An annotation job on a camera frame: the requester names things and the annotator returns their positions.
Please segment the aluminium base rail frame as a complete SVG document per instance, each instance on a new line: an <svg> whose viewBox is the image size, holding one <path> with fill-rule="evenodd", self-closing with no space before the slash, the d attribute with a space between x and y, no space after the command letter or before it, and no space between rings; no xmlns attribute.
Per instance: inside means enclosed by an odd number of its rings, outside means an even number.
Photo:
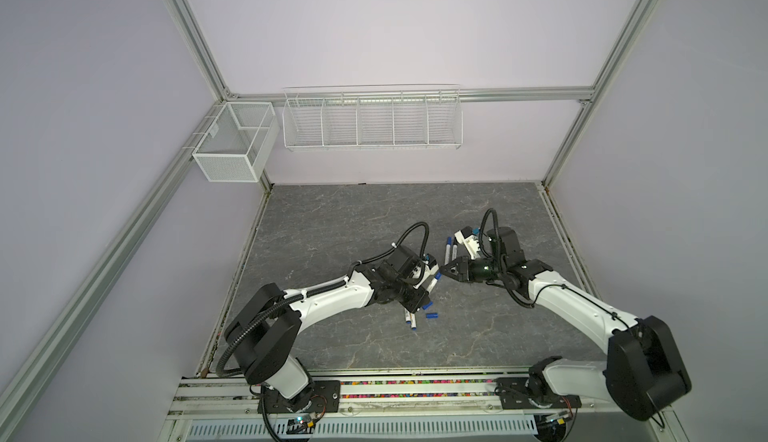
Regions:
<svg viewBox="0 0 768 442"><path fill-rule="evenodd" d="M531 415L534 436L482 436L420 440L342 441L685 441L688 436L673 409L647 422L626 416L611 402L579 397L573 409L502 408L494 394L496 379L527 375L519 367L448 369L384 369L319 371L315 380L340 380L341 400L336 413L269 414L261 389L241 378L185 379L180 384L162 426L159 440L186 441L193 423L201 420L261 419L272 440L271 423L287 420L307 433L330 417L424 417L469 415Z"/></svg>

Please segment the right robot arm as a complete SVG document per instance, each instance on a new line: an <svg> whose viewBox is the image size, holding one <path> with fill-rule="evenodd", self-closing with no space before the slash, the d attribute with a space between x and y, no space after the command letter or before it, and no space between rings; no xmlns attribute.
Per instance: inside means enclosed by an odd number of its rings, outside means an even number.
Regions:
<svg viewBox="0 0 768 442"><path fill-rule="evenodd" d="M441 273L462 283L502 287L525 308L545 308L589 338L600 361L550 356L528 371L521 394L537 407L567 396L613 402L625 414L647 421L691 392L692 381L670 327L656 316L637 317L583 291L551 265L527 258L517 233L490 208L478 228L454 235L465 254Z"/></svg>

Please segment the white mesh box basket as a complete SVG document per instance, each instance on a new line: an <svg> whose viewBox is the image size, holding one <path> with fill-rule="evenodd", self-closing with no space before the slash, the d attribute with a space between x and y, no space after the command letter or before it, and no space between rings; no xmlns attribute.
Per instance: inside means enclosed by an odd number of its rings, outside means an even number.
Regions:
<svg viewBox="0 0 768 442"><path fill-rule="evenodd" d="M224 102L193 158L210 182L256 183L279 134L270 102Z"/></svg>

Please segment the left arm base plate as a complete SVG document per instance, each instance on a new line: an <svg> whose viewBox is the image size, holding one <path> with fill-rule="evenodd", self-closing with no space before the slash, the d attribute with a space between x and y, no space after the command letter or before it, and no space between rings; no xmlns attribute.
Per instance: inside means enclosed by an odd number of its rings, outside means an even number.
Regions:
<svg viewBox="0 0 768 442"><path fill-rule="evenodd" d="M285 398L275 389L264 388L261 399L269 414L336 413L341 400L341 381L314 380L293 398Z"/></svg>

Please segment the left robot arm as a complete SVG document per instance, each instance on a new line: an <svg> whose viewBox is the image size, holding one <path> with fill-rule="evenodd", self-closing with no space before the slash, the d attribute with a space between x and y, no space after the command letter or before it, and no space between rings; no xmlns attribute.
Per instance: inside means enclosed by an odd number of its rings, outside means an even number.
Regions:
<svg viewBox="0 0 768 442"><path fill-rule="evenodd" d="M297 337L350 310L397 303L413 317L429 305L439 273L427 253L429 236L429 224L416 222L384 252L352 262L337 278L300 289L263 285L223 331L216 376L242 376L291 402L312 396L312 376L292 355Z"/></svg>

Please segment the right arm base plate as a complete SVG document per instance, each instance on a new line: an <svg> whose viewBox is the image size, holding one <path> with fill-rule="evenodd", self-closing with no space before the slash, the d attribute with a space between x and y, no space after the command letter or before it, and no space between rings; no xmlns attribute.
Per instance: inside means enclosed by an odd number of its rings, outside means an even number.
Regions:
<svg viewBox="0 0 768 442"><path fill-rule="evenodd" d="M500 399L502 408L505 410L575 410L582 407L581 399L578 396L557 395L541 379L530 375L497 378L494 394Z"/></svg>

